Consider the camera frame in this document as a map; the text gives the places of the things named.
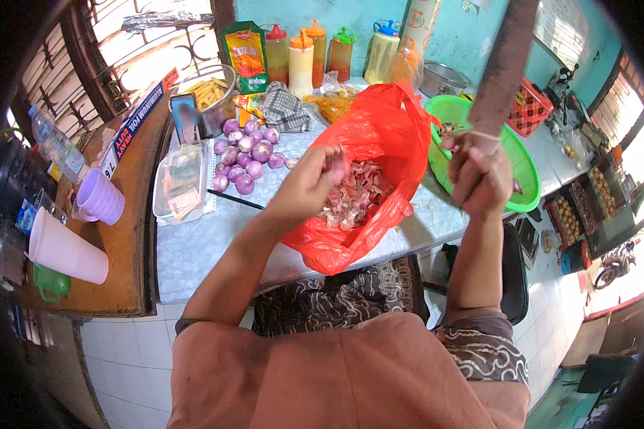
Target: french fries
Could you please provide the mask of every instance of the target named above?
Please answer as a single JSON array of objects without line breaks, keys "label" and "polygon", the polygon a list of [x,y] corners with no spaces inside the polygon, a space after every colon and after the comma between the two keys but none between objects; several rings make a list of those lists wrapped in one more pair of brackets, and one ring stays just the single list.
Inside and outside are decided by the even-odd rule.
[{"label": "french fries", "polygon": [[205,110],[224,95],[224,90],[220,89],[220,87],[229,88],[229,85],[219,79],[210,78],[209,82],[201,80],[200,82],[191,85],[189,89],[184,92],[195,93],[198,109]]}]

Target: red plastic basket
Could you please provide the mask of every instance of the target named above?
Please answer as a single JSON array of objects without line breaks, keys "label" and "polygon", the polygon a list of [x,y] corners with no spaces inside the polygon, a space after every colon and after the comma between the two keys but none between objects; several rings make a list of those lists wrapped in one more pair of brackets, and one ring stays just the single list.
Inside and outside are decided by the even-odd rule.
[{"label": "red plastic basket", "polygon": [[552,110],[553,104],[547,95],[535,90],[532,81],[523,77],[506,122],[518,134],[529,137]]}]

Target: green colander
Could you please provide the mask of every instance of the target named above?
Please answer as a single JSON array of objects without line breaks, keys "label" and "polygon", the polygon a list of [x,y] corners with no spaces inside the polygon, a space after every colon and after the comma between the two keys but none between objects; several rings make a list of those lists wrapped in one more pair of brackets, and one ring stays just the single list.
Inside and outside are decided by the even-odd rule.
[{"label": "green colander", "polygon": [[[472,128],[468,123],[468,114],[472,102],[454,95],[438,95],[431,98],[424,107],[427,112],[437,117],[442,123],[451,122]],[[510,158],[513,177],[518,179],[523,195],[514,192],[506,204],[507,211],[526,213],[533,210],[541,199],[541,184],[530,154],[523,146],[515,132],[505,125],[501,131],[501,145]],[[453,191],[453,184],[448,180],[448,163],[451,153],[441,149],[441,138],[437,135],[437,126],[432,124],[432,143],[429,146],[427,160],[437,176],[439,183],[448,193]]]}]

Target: green bottle cap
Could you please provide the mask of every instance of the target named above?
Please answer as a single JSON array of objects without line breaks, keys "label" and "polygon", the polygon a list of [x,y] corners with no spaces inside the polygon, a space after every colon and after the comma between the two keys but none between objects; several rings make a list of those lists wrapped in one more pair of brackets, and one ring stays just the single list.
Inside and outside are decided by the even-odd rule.
[{"label": "green bottle cap", "polygon": [[348,30],[351,32],[351,34],[353,34],[353,37],[351,37],[348,34],[346,34],[346,30],[348,30],[348,28],[342,27],[341,33],[336,33],[334,35],[334,40],[336,40],[339,43],[343,43],[345,45],[353,45],[356,42],[356,34],[353,33],[353,30]]}]

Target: purple onion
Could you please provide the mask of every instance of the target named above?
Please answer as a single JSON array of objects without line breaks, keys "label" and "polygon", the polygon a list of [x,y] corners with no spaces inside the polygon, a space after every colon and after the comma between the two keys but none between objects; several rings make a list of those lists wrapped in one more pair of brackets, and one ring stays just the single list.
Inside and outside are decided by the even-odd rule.
[{"label": "purple onion", "polygon": [[262,177],[262,164],[259,161],[251,161],[246,165],[246,173],[256,179]]},{"label": "purple onion", "polygon": [[246,168],[246,165],[247,165],[249,162],[251,162],[252,160],[253,160],[253,158],[250,158],[250,155],[249,155],[249,153],[248,153],[248,152],[241,152],[241,153],[238,155],[238,158],[236,159],[236,163],[237,163],[239,166],[241,166],[241,167],[243,167],[243,168]]},{"label": "purple onion", "polygon": [[245,136],[244,138],[238,141],[238,148],[241,150],[241,152],[249,152],[250,149],[253,149],[254,144],[255,144],[254,138],[252,138],[251,136]]},{"label": "purple onion", "polygon": [[232,146],[224,149],[224,151],[222,152],[222,164],[224,164],[225,166],[233,166],[234,164],[236,164],[236,161],[238,161],[238,154],[238,149]]},{"label": "purple onion", "polygon": [[223,174],[218,174],[212,179],[212,189],[217,192],[224,192],[229,188],[229,179]]},{"label": "purple onion", "polygon": [[263,140],[263,138],[264,138],[264,135],[262,134],[262,131],[260,131],[260,130],[253,131],[252,133],[250,133],[248,135],[251,136],[252,138],[254,138],[256,143],[259,142],[260,140]]},{"label": "purple onion", "polygon": [[296,164],[298,164],[298,158],[287,158],[286,159],[286,162],[285,162],[286,168],[292,169],[293,167],[296,166]]},{"label": "purple onion", "polygon": [[215,142],[215,145],[213,147],[213,150],[217,155],[221,155],[224,149],[229,146],[229,142],[224,140],[224,139],[219,139],[218,141]]},{"label": "purple onion", "polygon": [[243,131],[246,135],[250,135],[255,131],[260,131],[260,123],[255,119],[249,119],[243,124]]},{"label": "purple onion", "polygon": [[286,157],[281,152],[274,152],[270,155],[270,160],[267,161],[267,166],[270,168],[282,168],[286,162]]},{"label": "purple onion", "polygon": [[268,140],[261,140],[253,146],[253,149],[250,151],[250,155],[256,161],[266,163],[270,159],[270,155],[272,155],[273,150],[274,148],[272,147],[272,143]]},{"label": "purple onion", "polygon": [[272,144],[275,144],[279,141],[279,131],[275,128],[267,128],[264,133],[262,133],[265,139],[269,140]]},{"label": "purple onion", "polygon": [[240,174],[237,176],[234,184],[236,184],[236,192],[241,195],[248,195],[255,189],[255,181],[248,174]]},{"label": "purple onion", "polygon": [[240,129],[232,131],[226,136],[226,140],[229,142],[229,145],[236,146],[238,141],[244,137],[243,131]]},{"label": "purple onion", "polygon": [[246,170],[244,170],[243,167],[241,166],[233,166],[229,170],[229,174],[226,177],[229,179],[230,182],[233,182],[241,174],[246,174]]},{"label": "purple onion", "polygon": [[224,163],[217,163],[215,166],[215,174],[223,174],[224,176],[227,176],[230,169],[231,167],[225,166]]},{"label": "purple onion", "polygon": [[236,119],[227,119],[222,127],[224,135],[229,135],[232,131],[239,129],[238,121]]}]

